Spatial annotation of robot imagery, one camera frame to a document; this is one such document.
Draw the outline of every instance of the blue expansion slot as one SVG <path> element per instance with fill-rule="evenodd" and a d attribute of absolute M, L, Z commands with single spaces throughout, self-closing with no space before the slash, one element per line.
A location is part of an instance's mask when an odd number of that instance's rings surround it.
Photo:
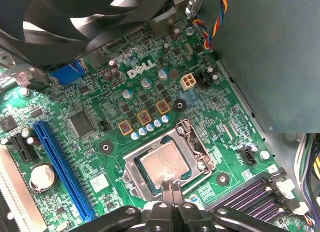
<path fill-rule="evenodd" d="M 41 140 L 46 153 L 50 157 L 57 174 L 66 187 L 72 202 L 78 209 L 82 220 L 90 222 L 95 217 L 95 210 L 70 167 L 49 123 L 47 121 L 38 121 L 33 127 Z"/>

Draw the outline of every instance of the dell logo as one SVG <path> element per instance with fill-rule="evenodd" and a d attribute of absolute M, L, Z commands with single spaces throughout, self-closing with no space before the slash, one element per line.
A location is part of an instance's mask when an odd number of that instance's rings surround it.
<path fill-rule="evenodd" d="M 148 66 L 145 63 L 142 63 L 142 66 L 136 66 L 135 69 L 128 71 L 127 73 L 130 79 L 134 79 L 137 74 L 142 74 L 144 71 L 148 71 L 156 66 L 156 64 L 152 63 L 150 60 L 147 61 L 147 64 Z"/>

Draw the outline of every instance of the green circuit board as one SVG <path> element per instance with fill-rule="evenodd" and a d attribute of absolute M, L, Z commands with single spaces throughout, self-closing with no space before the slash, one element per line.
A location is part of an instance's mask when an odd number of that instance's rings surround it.
<path fill-rule="evenodd" d="M 68 86 L 58 86 L 50 77 L 52 86 L 41 93 L 32 92 L 29 97 L 22 97 L 17 87 L 1 94 L 0 119 L 12 115 L 18 127 L 8 133 L 0 129 L 0 137 L 12 136 L 25 127 L 32 128 L 37 120 L 48 121 L 97 216 L 123 205 L 144 207 L 146 201 L 132 196 L 125 187 L 123 157 L 172 129 L 179 119 L 188 118 L 191 121 L 216 164 L 213 175 L 188 192 L 186 198 L 197 198 L 205 207 L 209 207 L 261 172 L 273 172 L 277 168 L 273 157 L 262 160 L 258 153 L 255 157 L 257 164 L 249 166 L 237 153 L 237 149 L 249 142 L 257 145 L 259 151 L 269 149 L 217 66 L 215 55 L 203 49 L 201 36 L 197 32 L 187 36 L 185 30 L 188 25 L 185 20 L 178 22 L 176 27 L 181 30 L 178 41 L 172 40 L 171 35 L 155 40 L 148 27 L 142 27 L 134 34 L 124 35 L 116 46 L 104 46 L 101 50 L 106 61 L 117 61 L 123 74 L 121 79 L 109 82 L 104 78 L 104 68 L 109 65 L 94 70 L 91 61 L 87 59 L 85 63 L 89 72 Z M 165 42 L 170 45 L 168 54 L 163 51 Z M 193 49 L 192 55 L 186 48 L 187 44 Z M 149 65 L 150 62 L 153 67 L 132 79 L 126 73 L 143 63 Z M 192 73 L 197 78 L 209 66 L 214 69 L 217 80 L 210 82 L 206 89 L 199 83 L 190 90 L 182 89 L 182 76 Z M 160 69 L 169 72 L 167 80 L 159 80 Z M 141 81 L 146 77 L 151 81 L 150 89 L 142 87 Z M 89 92 L 85 95 L 80 90 L 84 85 L 89 87 Z M 131 100 L 122 96 L 126 89 L 133 92 Z M 163 123 L 161 127 L 156 127 L 154 131 L 148 132 L 138 140 L 122 134 L 118 124 L 124 120 L 131 121 L 134 131 L 143 127 L 137 119 L 137 114 L 143 110 L 149 111 L 152 120 L 161 119 L 162 115 L 159 114 L 156 103 L 162 99 L 166 99 L 171 107 L 171 111 L 166 113 L 169 116 L 168 123 Z M 177 99 L 186 102 L 185 111 L 173 110 Z M 39 107 L 43 115 L 34 119 L 31 112 Z M 95 130 L 79 138 L 72 128 L 70 116 L 83 109 L 95 124 Z M 103 120 L 107 121 L 109 126 L 105 132 L 99 127 L 99 122 Z M 101 142 L 105 140 L 113 144 L 113 151 L 108 155 L 100 147 Z M 9 150 L 28 186 L 32 169 L 41 163 L 50 163 L 43 146 L 36 146 L 40 158 L 28 163 L 22 162 L 13 147 L 9 147 Z M 221 172 L 229 175 L 228 186 L 217 183 L 217 176 Z M 100 175 L 104 175 L 106 181 L 103 180 L 103 185 L 97 188 Z M 57 225 L 67 220 L 72 222 L 68 230 L 84 223 L 79 218 L 62 182 L 58 182 L 43 194 L 33 193 L 33 197 L 48 224 L 49 231 L 55 232 Z M 59 214 L 59 208 L 63 208 L 64 212 Z M 284 216 L 281 222 L 274 222 L 293 232 L 300 231 L 303 227 L 298 217 Z"/>

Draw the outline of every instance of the cpu socket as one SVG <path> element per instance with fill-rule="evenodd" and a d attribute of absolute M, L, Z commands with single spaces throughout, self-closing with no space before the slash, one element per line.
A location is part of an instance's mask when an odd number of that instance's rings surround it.
<path fill-rule="evenodd" d="M 129 190 L 133 196 L 145 201 L 161 199 L 163 181 L 179 182 L 185 194 L 215 169 L 188 119 L 181 120 L 175 128 L 125 156 L 124 160 L 123 181 L 131 185 Z"/>

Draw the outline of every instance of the motherboard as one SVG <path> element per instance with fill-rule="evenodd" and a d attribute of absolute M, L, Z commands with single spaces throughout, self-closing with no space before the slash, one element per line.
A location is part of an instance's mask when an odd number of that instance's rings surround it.
<path fill-rule="evenodd" d="M 277 187 L 277 152 L 216 54 L 186 20 L 175 28 L 159 40 L 137 28 L 79 61 L 84 75 L 67 85 L 53 74 L 41 92 L 0 94 L 0 175 L 10 181 L 13 161 L 43 220 L 31 231 L 69 231 L 124 205 L 143 209 L 161 199 L 163 181 L 179 182 L 186 200 L 208 211 L 228 205 L 303 231 Z"/>

